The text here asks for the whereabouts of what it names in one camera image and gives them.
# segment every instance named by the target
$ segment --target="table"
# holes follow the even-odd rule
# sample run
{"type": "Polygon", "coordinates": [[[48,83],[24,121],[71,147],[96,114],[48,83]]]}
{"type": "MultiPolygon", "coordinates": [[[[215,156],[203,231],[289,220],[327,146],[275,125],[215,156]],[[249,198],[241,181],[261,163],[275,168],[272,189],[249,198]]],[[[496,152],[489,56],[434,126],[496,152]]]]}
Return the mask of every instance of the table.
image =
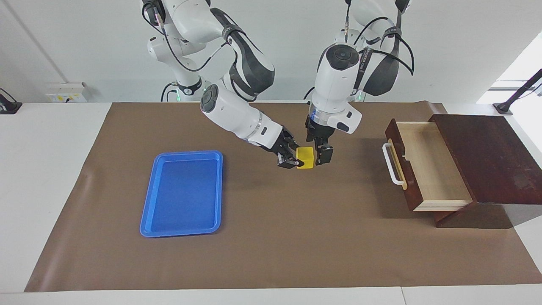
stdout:
{"type": "MultiPolygon", "coordinates": [[[[312,303],[538,304],[542,285],[493,287],[261,289],[199,291],[81,291],[24,294],[47,238],[70,194],[111,104],[26,104],[0,117],[0,303],[312,303]]],[[[449,113],[496,115],[490,105],[445,105],[449,113]]],[[[520,139],[542,166],[542,152],[513,117],[520,139]]],[[[516,227],[542,270],[542,218],[516,227]]]]}

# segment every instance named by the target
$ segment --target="wooden cabinet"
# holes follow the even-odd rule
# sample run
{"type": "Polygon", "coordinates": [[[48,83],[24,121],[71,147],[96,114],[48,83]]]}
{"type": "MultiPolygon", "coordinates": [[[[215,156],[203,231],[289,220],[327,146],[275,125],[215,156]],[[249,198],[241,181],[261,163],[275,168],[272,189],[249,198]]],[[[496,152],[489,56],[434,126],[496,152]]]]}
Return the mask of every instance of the wooden cabinet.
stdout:
{"type": "Polygon", "coordinates": [[[386,137],[392,179],[437,227],[510,228],[542,215],[542,169],[503,117],[392,120],[386,137]]]}

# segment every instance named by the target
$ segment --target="blue tray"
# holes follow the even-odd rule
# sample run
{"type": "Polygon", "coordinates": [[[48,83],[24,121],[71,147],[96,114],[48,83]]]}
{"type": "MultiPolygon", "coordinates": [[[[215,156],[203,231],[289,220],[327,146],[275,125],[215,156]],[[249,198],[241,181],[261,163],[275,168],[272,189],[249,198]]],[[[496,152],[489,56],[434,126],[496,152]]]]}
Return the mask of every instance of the blue tray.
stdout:
{"type": "Polygon", "coordinates": [[[220,227],[222,154],[170,152],[156,157],[139,231],[145,237],[213,233],[220,227]]]}

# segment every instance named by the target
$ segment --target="brown paper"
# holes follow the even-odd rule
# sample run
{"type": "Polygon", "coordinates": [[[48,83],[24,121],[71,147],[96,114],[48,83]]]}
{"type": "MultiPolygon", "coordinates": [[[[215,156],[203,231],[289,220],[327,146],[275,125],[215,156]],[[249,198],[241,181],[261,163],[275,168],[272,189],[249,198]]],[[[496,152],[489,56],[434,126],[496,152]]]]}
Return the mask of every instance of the brown paper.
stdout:
{"type": "MultiPolygon", "coordinates": [[[[306,146],[304,104],[254,104],[306,146]]],[[[435,228],[409,212],[382,155],[391,118],[442,105],[356,104],[333,161],[285,170],[206,119],[198,104],[114,104],[26,291],[387,287],[542,283],[514,229],[435,228]],[[154,158],[224,155],[222,226],[212,235],[139,233],[154,158]]]]}

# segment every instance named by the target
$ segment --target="white handle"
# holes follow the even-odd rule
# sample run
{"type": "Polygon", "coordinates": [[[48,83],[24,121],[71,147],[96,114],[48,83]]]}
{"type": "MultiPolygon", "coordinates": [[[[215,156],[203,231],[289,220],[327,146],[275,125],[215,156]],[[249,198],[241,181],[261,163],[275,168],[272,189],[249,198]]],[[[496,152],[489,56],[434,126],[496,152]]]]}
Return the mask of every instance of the white handle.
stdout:
{"type": "Polygon", "coordinates": [[[384,153],[384,158],[386,159],[386,164],[388,165],[388,170],[390,171],[391,181],[393,181],[393,183],[397,185],[401,185],[401,186],[405,185],[404,181],[397,180],[397,178],[395,178],[395,173],[393,172],[393,166],[391,165],[390,155],[388,154],[388,150],[386,149],[387,147],[392,147],[392,144],[385,143],[382,146],[382,152],[384,153]]]}

